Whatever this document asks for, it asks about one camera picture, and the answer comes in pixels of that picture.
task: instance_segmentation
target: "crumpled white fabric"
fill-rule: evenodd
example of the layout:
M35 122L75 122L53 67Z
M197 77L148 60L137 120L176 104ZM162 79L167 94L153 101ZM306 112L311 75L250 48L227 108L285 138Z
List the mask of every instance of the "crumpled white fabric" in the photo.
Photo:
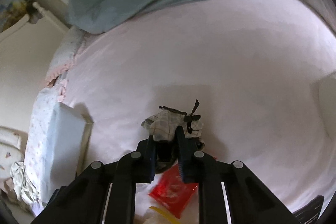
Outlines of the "crumpled white fabric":
M20 207L26 209L25 204L32 208L33 204L38 201L40 194L26 175L23 161L13 163L10 174L14 183L16 198Z
M186 138L197 138L202 135L203 122L201 120L192 121L192 133L187 131L187 122L184 121L185 115L163 110L160 113L150 116L143 123L142 127L147 129L150 135L153 135L154 141L172 141L175 136L175 130L182 126Z

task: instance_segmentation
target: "plaid fabric item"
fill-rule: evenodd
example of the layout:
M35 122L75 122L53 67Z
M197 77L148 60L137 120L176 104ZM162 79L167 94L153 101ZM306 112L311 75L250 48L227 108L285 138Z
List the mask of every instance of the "plaid fabric item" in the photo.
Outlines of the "plaid fabric item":
M187 131L187 122L184 121L185 115L180 113L163 110L142 122L142 127L147 129L150 135L153 135L154 141L172 141L175 130L182 126L186 138L197 138L202 134L203 123L200 120L191 122L192 132Z

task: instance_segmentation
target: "bed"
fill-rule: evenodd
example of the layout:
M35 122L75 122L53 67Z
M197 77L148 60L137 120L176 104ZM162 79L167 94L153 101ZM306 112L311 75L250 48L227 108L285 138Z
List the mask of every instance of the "bed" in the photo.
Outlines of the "bed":
M62 102L94 122L84 167L135 150L148 137L141 123L160 105L188 112L198 99L205 152L243 161L291 212L317 195L325 198L324 211L335 192L336 143L319 87L336 71L336 38L324 6L309 4L197 0L160 10L145 4L145 11L106 22L103 34L72 28L44 84L65 79ZM78 27L99 26L72 9ZM148 196L158 179L139 185L137 220L159 206ZM197 211L195 195L181 223L196 223Z

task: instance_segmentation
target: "white bed sheet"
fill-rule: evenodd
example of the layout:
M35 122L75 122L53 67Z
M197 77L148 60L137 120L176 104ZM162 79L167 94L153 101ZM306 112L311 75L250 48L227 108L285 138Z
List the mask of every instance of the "white bed sheet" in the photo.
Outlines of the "white bed sheet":
M295 211L335 191L335 142L318 107L319 82L335 70L333 33L299 0L207 0L98 36L69 71L64 102L94 121L89 165L135 150L158 106L190 112L197 98L205 151L243 161ZM152 186L136 195L138 218L157 206ZM197 203L181 223L197 222Z

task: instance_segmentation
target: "mattress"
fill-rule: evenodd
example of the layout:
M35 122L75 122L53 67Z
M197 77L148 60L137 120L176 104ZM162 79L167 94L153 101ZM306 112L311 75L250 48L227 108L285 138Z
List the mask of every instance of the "mattress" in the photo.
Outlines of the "mattress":
M94 121L85 165L117 161L160 105L197 98L205 151L243 161L292 212L335 191L335 141L319 82L336 70L336 38L299 0L205 0L135 17L95 41L68 72L64 103ZM135 214L159 206L137 190ZM195 195L181 223L197 223Z

